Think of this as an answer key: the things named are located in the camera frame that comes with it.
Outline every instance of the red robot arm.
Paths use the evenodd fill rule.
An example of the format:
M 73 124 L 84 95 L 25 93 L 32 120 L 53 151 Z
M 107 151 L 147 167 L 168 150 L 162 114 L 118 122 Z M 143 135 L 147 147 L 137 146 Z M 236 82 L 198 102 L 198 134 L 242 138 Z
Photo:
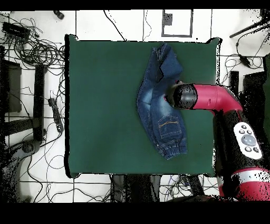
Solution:
M 260 166 L 262 149 L 240 102 L 229 89 L 181 83 L 168 89 L 166 100 L 175 108 L 204 109 L 214 114 L 220 196 L 270 201 L 270 174 Z

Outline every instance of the wire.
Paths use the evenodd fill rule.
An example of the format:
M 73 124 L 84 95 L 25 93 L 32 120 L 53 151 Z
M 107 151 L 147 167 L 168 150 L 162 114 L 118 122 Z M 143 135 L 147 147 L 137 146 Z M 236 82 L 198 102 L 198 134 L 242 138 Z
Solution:
M 36 195 L 36 197 L 35 197 L 35 199 L 34 199 L 34 203 L 35 203 L 36 198 L 38 197 L 38 195 L 41 193 L 41 191 L 42 191 L 42 189 L 43 189 L 43 184 L 42 184 L 40 181 L 38 181 L 37 179 L 33 178 L 33 177 L 31 176 L 31 174 L 29 173 L 29 167 L 30 167 L 31 162 L 32 162 L 32 155 L 30 156 L 30 162 L 29 162 L 29 165 L 28 165 L 28 167 L 27 167 L 27 173 L 28 173 L 28 175 L 29 175 L 33 180 L 35 180 L 36 182 L 38 182 L 38 183 L 41 185 L 41 189 L 40 189 L 39 193 Z
M 147 37 L 149 37 L 150 34 L 151 34 L 151 32 L 152 32 L 152 27 L 149 25 L 149 23 L 147 22 L 147 20 L 146 20 L 146 23 L 150 27 L 151 30 L 150 30 L 150 33 L 142 41 L 144 41 Z
M 260 27 L 260 28 L 254 30 L 254 31 L 250 31 L 250 32 L 248 32 L 248 33 L 245 33 L 245 34 L 243 34 L 243 35 L 238 39 L 238 41 L 237 41 L 237 43 L 236 43 L 236 52 L 237 52 L 237 54 L 231 54 L 231 55 L 229 55 L 229 56 L 227 57 L 227 59 L 226 59 L 226 61 L 225 61 L 226 74 L 225 74 L 225 76 L 224 76 L 224 78 L 223 78 L 223 81 L 219 83 L 220 85 L 223 85 L 224 82 L 228 79 L 228 74 L 229 74 L 229 73 L 230 73 L 237 65 L 239 65 L 239 64 L 242 63 L 242 62 L 237 63 L 237 61 L 236 61 L 235 59 L 230 59 L 230 60 L 235 61 L 235 64 L 234 64 L 233 66 L 227 66 L 227 65 L 226 65 L 226 63 L 227 63 L 228 61 L 230 61 L 230 60 L 228 60 L 229 57 L 232 57 L 232 56 L 238 56 L 238 57 L 241 56 L 241 57 L 242 57 L 242 55 L 241 55 L 241 54 L 239 53 L 239 51 L 238 51 L 238 46 L 239 46 L 239 41 L 240 41 L 240 39 L 243 38 L 244 36 L 248 35 L 248 34 L 258 32 L 259 30 L 262 30 L 262 29 L 264 29 L 264 28 L 266 28 L 266 27 L 267 27 L 267 26 L 265 26 L 265 27 Z M 266 41 L 266 39 L 268 38 L 268 36 L 269 36 L 269 34 L 267 33 L 266 36 L 265 36 L 265 38 L 264 38 L 264 40 L 263 40 L 263 42 L 262 42 L 262 44 L 260 45 L 259 49 L 257 50 L 256 54 L 255 54 L 253 57 L 251 57 L 252 59 L 249 58 L 249 57 L 247 57 L 247 60 L 250 60 L 251 63 L 252 63 L 252 64 L 250 64 L 250 66 L 249 66 L 250 69 L 258 69 L 258 68 L 263 69 L 263 67 L 261 67 L 261 65 L 262 65 L 262 63 L 263 63 L 263 62 L 262 62 L 262 57 L 258 57 L 258 58 L 260 58 L 260 60 L 261 60 L 259 66 L 257 66 L 257 65 L 254 64 L 254 59 L 257 58 L 257 54 L 258 54 L 258 52 L 260 51 L 260 49 L 262 48 L 262 46 L 263 46 L 264 42 Z
M 119 32 L 119 30 L 117 29 L 116 25 L 111 21 L 111 19 L 107 16 L 105 10 L 103 10 L 105 16 L 107 17 L 108 20 L 110 20 L 110 22 L 114 25 L 114 27 L 116 28 L 117 32 L 120 34 L 120 36 L 123 38 L 124 41 L 127 41 L 127 39 L 125 39 L 122 34 Z

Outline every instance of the black stand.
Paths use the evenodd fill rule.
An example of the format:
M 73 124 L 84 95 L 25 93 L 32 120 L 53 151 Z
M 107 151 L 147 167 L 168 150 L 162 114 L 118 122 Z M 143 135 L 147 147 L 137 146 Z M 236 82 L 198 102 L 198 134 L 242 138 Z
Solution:
M 270 13 L 269 13 L 269 10 L 260 10 L 260 16 L 262 17 L 262 20 L 261 21 L 259 21 L 259 22 L 257 22 L 257 23 L 254 23 L 253 25 L 251 25 L 251 26 L 248 26 L 247 28 L 244 28 L 244 29 L 242 29 L 242 30 L 240 30 L 240 31 L 238 31 L 238 32 L 236 32 L 236 33 L 234 33 L 234 34 L 232 34 L 231 36 L 230 36 L 230 38 L 233 38 L 233 37 L 235 37 L 235 36 L 237 36 L 237 35 L 239 35 L 239 34 L 241 34 L 241 33 L 244 33 L 244 32 L 246 32 L 246 31 L 249 31 L 249 30 L 251 30 L 251 29 L 253 29 L 253 28 L 256 28 L 257 26 L 262 26 L 262 25 L 266 25 L 269 21 L 270 21 Z
M 40 149 L 45 135 L 44 115 L 44 65 L 35 66 L 34 113 L 32 119 L 5 122 L 8 107 L 8 72 L 4 60 L 4 47 L 0 46 L 0 202 L 21 202 L 18 190 L 18 168 L 22 159 Z M 33 129 L 33 140 L 27 140 L 14 147 L 5 148 L 5 136 Z

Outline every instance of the green mat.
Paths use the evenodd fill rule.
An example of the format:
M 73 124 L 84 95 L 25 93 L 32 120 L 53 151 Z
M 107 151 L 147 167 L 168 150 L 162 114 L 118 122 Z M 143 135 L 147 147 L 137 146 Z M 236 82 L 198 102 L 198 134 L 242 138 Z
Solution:
M 141 124 L 137 93 L 151 48 L 161 42 L 77 41 L 72 35 L 69 40 L 71 173 L 213 173 L 212 113 L 179 111 L 188 153 L 169 161 L 158 154 Z M 169 44 L 184 68 L 180 80 L 216 83 L 219 39 Z

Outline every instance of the denim jeans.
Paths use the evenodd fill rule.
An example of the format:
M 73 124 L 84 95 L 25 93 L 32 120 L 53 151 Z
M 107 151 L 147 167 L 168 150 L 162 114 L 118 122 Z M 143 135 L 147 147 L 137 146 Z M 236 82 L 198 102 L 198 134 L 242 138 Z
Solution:
M 137 97 L 138 113 L 156 150 L 167 160 L 187 153 L 186 129 L 179 109 L 164 99 L 166 89 L 179 79 L 182 66 L 170 45 L 152 48 Z

